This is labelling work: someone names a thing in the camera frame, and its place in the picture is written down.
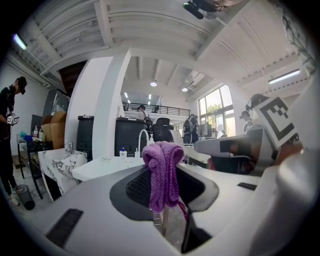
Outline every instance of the ceiling light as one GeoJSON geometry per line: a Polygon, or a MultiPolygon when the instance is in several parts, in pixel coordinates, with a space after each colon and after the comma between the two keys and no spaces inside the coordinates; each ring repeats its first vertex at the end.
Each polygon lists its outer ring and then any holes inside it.
{"type": "Polygon", "coordinates": [[[279,82],[279,81],[282,81],[282,80],[284,80],[284,79],[293,77],[293,76],[295,76],[295,75],[298,75],[299,73],[300,73],[300,69],[297,69],[297,70],[294,70],[294,71],[292,71],[292,72],[290,72],[290,73],[281,75],[281,76],[279,76],[279,77],[277,77],[277,78],[275,78],[275,79],[270,80],[270,81],[269,81],[269,85],[272,85],[272,84],[275,84],[275,83],[277,83],[277,82],[279,82]]]}
{"type": "Polygon", "coordinates": [[[22,50],[27,49],[27,45],[17,34],[14,35],[13,40],[22,48],[22,50]]]}

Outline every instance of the trash can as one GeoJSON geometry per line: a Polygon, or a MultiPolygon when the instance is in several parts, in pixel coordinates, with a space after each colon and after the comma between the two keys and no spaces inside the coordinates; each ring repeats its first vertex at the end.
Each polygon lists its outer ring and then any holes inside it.
{"type": "Polygon", "coordinates": [[[35,202],[32,199],[31,193],[29,191],[29,187],[27,185],[19,185],[15,189],[16,194],[18,195],[21,203],[23,204],[24,208],[28,211],[35,208],[35,202]]]}

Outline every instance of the purple towel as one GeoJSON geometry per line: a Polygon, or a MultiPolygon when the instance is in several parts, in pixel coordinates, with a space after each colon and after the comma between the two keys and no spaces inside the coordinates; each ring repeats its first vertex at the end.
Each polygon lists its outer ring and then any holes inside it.
{"type": "Polygon", "coordinates": [[[179,201],[179,186],[177,182],[176,165],[184,157],[184,150],[178,144],[158,141],[165,159],[164,202],[169,207],[175,207],[179,201]]]}
{"type": "Polygon", "coordinates": [[[151,144],[144,147],[142,158],[151,171],[150,208],[160,213],[165,208],[165,156],[159,145],[151,144]]]}

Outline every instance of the railing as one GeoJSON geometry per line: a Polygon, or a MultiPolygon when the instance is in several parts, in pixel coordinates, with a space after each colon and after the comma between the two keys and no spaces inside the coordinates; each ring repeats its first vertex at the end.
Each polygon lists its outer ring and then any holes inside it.
{"type": "MultiPolygon", "coordinates": [[[[138,111],[140,103],[122,103],[124,111],[138,111]]],[[[168,114],[177,116],[190,116],[190,109],[177,108],[171,106],[160,105],[144,105],[145,111],[149,113],[168,114]]]]}

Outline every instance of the black rubber pad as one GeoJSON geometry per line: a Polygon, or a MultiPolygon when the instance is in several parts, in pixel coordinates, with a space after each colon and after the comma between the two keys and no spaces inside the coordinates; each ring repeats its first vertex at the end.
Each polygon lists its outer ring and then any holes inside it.
{"type": "Polygon", "coordinates": [[[83,213],[82,210],[68,209],[46,234],[46,237],[55,245],[63,248],[83,213]]]}
{"type": "Polygon", "coordinates": [[[257,187],[257,185],[252,185],[244,182],[239,183],[238,186],[248,190],[253,190],[253,191],[256,190],[256,187],[257,187]]]}

